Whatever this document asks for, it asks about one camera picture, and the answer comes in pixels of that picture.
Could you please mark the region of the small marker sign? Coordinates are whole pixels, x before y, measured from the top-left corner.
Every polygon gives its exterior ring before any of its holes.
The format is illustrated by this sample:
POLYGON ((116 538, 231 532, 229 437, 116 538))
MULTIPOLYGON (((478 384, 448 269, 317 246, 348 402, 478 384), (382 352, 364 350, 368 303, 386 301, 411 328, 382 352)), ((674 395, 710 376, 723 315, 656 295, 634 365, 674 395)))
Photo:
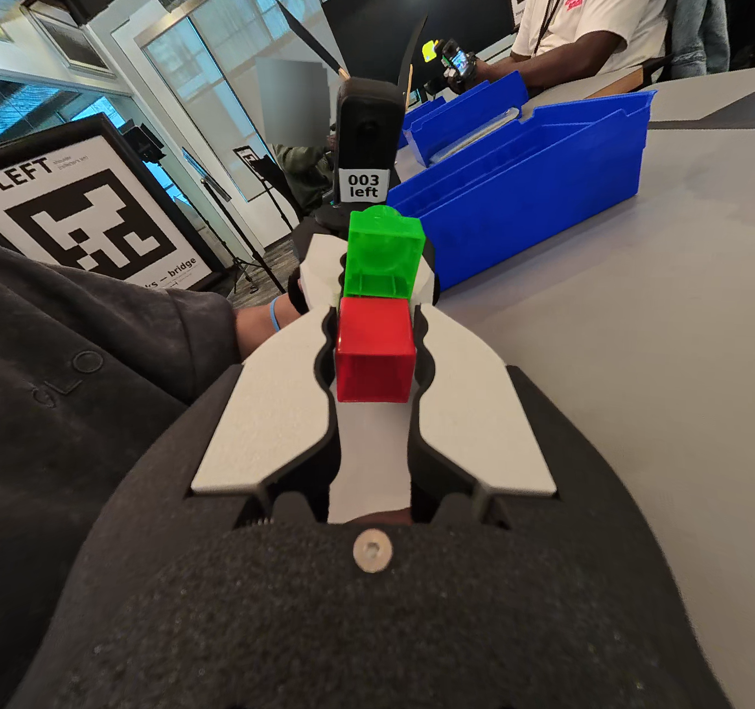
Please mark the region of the small marker sign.
POLYGON ((270 199, 275 202, 274 190, 278 183, 278 176, 282 174, 282 171, 269 153, 260 157, 250 146, 234 148, 233 152, 251 174, 257 178, 270 199))

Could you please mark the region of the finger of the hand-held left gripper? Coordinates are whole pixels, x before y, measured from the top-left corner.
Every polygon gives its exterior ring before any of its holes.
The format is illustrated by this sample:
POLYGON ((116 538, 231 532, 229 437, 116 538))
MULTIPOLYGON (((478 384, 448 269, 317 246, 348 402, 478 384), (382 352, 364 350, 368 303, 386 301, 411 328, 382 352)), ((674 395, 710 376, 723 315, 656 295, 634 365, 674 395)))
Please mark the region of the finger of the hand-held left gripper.
POLYGON ((439 299, 439 277, 435 269, 435 248, 432 245, 425 245, 411 294, 412 308, 417 308, 422 304, 430 304, 432 306, 437 304, 439 299))
POLYGON ((309 310, 322 305, 338 308, 341 301, 341 259, 347 242, 332 235, 315 234, 300 264, 300 288, 309 310))

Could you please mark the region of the wooden board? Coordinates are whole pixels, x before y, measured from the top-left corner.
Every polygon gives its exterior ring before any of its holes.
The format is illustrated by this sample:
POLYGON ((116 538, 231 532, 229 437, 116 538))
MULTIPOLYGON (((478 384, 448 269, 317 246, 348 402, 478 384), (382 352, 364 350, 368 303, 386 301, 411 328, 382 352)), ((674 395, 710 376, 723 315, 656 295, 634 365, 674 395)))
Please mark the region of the wooden board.
POLYGON ((642 66, 627 70, 620 75, 621 76, 617 77, 617 79, 613 79, 609 84, 602 86, 597 91, 588 95, 586 100, 628 94, 642 88, 645 75, 642 66))

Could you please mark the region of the grey desk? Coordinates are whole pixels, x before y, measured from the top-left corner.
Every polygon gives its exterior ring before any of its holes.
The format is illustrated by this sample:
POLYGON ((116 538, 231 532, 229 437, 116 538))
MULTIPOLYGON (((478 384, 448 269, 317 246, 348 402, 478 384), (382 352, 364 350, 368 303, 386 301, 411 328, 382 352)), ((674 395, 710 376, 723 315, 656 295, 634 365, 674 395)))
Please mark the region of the grey desk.
POLYGON ((608 460, 753 707, 753 69, 656 89, 638 195, 439 306, 608 460))

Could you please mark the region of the black studio light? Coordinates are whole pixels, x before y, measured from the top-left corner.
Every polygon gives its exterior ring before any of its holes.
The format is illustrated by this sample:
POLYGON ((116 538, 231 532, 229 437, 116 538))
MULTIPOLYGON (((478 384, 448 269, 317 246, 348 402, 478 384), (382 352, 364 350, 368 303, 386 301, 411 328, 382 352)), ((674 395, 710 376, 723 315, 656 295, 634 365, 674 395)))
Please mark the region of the black studio light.
POLYGON ((144 123, 128 120, 118 132, 142 162, 159 164, 165 158, 165 144, 144 123))

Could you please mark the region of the green two-stud toy block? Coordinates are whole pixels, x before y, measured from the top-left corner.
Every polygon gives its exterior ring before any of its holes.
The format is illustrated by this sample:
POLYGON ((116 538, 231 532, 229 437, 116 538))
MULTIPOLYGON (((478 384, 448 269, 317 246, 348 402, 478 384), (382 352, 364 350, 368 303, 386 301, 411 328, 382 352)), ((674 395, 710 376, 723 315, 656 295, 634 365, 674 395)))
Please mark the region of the green two-stud toy block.
POLYGON ((416 217, 385 204, 352 212, 344 271, 345 298, 409 300, 426 235, 416 217))

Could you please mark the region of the person's left forearm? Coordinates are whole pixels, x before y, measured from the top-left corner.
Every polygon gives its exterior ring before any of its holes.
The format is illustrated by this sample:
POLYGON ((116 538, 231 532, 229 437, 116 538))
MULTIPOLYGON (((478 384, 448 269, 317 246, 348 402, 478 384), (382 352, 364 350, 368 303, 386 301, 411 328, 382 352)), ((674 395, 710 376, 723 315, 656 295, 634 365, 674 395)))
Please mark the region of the person's left forearm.
MULTIPOLYGON (((288 294, 280 296, 285 296, 285 299, 281 301, 285 304, 285 310, 281 315, 285 314, 285 320, 287 321, 285 327, 287 327, 295 322, 301 316, 301 313, 295 308, 288 294)), ((234 312, 235 330, 241 361, 245 361, 262 344, 277 334, 274 333, 269 317, 270 303, 265 306, 241 308, 234 312)))

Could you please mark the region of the blue plastic bin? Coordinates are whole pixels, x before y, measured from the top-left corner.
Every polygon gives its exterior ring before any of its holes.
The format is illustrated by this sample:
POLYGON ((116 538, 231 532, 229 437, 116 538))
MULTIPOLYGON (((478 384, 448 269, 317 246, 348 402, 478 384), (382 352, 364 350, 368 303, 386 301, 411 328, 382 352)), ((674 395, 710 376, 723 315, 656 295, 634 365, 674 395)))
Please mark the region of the blue plastic bin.
POLYGON ((440 153, 503 118, 521 111, 530 94, 522 76, 513 72, 494 82, 484 81, 452 100, 438 97, 411 110, 403 122, 399 149, 408 147, 429 167, 440 153))
POLYGON ((637 195, 656 91, 536 108, 391 189, 450 289, 637 195))

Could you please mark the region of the red toy block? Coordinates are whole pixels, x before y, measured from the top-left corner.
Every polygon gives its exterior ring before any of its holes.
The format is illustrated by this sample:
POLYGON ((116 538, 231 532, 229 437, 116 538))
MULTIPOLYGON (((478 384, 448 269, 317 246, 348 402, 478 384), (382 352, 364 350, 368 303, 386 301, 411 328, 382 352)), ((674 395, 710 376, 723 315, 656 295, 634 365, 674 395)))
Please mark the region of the red toy block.
POLYGON ((416 347, 404 298, 345 297, 335 347, 337 401, 409 401, 416 347))

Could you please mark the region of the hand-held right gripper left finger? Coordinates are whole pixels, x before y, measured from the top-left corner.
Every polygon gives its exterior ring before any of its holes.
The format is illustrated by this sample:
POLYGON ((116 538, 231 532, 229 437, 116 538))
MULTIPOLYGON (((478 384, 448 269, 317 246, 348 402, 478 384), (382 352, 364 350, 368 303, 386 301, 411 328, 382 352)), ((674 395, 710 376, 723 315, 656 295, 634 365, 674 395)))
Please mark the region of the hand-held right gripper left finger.
POLYGON ((277 332, 241 373, 192 481, 196 495, 257 495, 296 470, 328 488, 341 464, 335 397, 337 311, 319 305, 277 332))

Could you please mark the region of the black tripod stand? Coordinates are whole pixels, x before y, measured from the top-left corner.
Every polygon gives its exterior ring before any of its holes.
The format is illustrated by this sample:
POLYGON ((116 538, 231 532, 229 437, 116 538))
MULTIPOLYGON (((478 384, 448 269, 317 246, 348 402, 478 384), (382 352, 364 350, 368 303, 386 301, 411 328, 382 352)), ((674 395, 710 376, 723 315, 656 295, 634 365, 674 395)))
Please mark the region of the black tripod stand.
POLYGON ((269 277, 270 281, 273 283, 273 285, 278 289, 278 292, 280 295, 285 294, 285 287, 284 285, 278 280, 275 273, 270 269, 270 267, 267 264, 267 261, 264 260, 263 256, 260 254, 260 252, 255 248, 254 244, 249 240, 247 235, 244 233, 244 231, 240 228, 239 224, 237 223, 236 219, 233 217, 231 211, 227 207, 228 204, 231 203, 229 199, 225 199, 222 195, 222 193, 215 187, 211 181, 208 180, 206 176, 200 176, 200 182, 203 186, 204 190, 207 192, 207 194, 210 195, 212 200, 217 206, 217 209, 223 214, 225 217, 227 223, 230 224, 230 228, 234 231, 236 234, 236 238, 239 240, 240 243, 245 245, 247 248, 247 251, 249 252, 250 256, 252 257, 252 263, 259 267, 261 270, 263 270, 267 276, 269 277))

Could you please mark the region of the black white marker poster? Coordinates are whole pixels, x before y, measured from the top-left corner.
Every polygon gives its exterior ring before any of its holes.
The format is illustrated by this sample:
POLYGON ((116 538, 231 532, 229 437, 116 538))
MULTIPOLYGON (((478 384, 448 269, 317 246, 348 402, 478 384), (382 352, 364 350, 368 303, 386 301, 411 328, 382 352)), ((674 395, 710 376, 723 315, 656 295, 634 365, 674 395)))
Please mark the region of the black white marker poster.
POLYGON ((227 275, 102 113, 2 144, 1 243, 148 289, 206 291, 227 275))

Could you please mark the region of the blue denim jacket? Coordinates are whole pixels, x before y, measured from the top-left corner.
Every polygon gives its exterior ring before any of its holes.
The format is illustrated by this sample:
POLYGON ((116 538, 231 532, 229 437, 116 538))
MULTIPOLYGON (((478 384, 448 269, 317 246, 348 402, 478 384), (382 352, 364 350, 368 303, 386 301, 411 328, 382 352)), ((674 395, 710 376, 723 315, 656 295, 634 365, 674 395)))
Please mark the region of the blue denim jacket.
POLYGON ((668 0, 667 6, 669 79, 727 72, 731 50, 726 0, 668 0))

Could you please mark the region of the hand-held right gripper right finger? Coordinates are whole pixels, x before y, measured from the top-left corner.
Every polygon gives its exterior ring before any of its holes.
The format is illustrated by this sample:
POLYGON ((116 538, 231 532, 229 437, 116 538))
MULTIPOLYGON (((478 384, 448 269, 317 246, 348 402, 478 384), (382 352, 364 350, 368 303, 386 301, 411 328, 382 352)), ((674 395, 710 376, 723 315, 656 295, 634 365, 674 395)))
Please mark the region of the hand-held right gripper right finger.
POLYGON ((429 303, 414 311, 408 465, 432 497, 552 497, 557 487, 503 359, 429 303))

